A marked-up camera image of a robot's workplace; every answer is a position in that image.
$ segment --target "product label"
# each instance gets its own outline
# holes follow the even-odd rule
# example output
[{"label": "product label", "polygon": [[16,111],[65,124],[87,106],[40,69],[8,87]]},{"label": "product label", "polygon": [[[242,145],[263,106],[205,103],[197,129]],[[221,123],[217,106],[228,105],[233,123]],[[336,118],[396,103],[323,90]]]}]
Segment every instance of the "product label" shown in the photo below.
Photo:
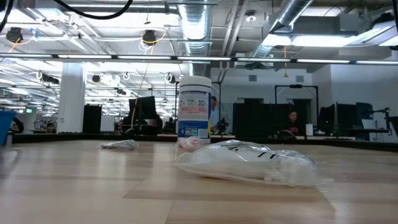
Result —
[{"label": "product label", "polygon": [[182,91],[178,107],[178,136],[209,138],[211,94],[205,91]]}]

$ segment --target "woman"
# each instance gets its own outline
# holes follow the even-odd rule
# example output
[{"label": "woman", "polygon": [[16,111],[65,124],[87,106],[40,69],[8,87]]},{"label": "woman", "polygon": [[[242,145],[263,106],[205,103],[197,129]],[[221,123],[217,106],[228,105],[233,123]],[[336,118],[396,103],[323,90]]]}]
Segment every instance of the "woman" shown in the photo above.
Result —
[{"label": "woman", "polygon": [[292,110],[289,112],[288,121],[286,123],[285,129],[293,133],[295,136],[300,134],[299,127],[297,126],[297,112]]}]

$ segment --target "ziploc bag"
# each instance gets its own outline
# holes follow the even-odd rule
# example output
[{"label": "ziploc bag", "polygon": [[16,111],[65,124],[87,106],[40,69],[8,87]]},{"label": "ziploc bag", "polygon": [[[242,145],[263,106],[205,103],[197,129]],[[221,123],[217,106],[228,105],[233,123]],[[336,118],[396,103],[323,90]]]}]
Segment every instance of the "ziploc bag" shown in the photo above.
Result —
[{"label": "ziploc bag", "polygon": [[223,141],[184,153],[173,165],[207,177],[258,184],[312,186],[318,167],[297,151],[272,151],[253,142]]}]

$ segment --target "wooden table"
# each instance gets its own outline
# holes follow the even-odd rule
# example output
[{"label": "wooden table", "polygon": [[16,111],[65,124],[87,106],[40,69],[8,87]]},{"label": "wooden table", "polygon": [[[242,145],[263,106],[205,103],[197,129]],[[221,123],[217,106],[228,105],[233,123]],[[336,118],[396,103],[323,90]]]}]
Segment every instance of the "wooden table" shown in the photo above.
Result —
[{"label": "wooden table", "polygon": [[2,223],[398,223],[398,154],[329,146],[268,145],[308,154],[316,187],[198,177],[170,163],[173,143],[134,151],[104,141],[18,144],[1,151]]}]

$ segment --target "clear plastic bag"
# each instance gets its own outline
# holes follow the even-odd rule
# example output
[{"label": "clear plastic bag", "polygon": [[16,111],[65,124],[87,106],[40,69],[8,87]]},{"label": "clear plastic bag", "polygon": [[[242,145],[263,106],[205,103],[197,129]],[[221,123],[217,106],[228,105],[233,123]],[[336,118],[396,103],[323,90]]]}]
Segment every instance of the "clear plastic bag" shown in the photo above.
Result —
[{"label": "clear plastic bag", "polygon": [[297,151],[272,151],[252,142],[229,140],[184,153],[173,165],[207,177],[259,184],[312,186],[318,167]]},{"label": "clear plastic bag", "polygon": [[127,149],[133,150],[138,148],[138,142],[134,140],[123,140],[117,142],[103,143],[99,145],[103,149]]},{"label": "clear plastic bag", "polygon": [[176,147],[180,151],[193,152],[202,145],[202,140],[199,137],[191,136],[189,138],[179,138]]}]

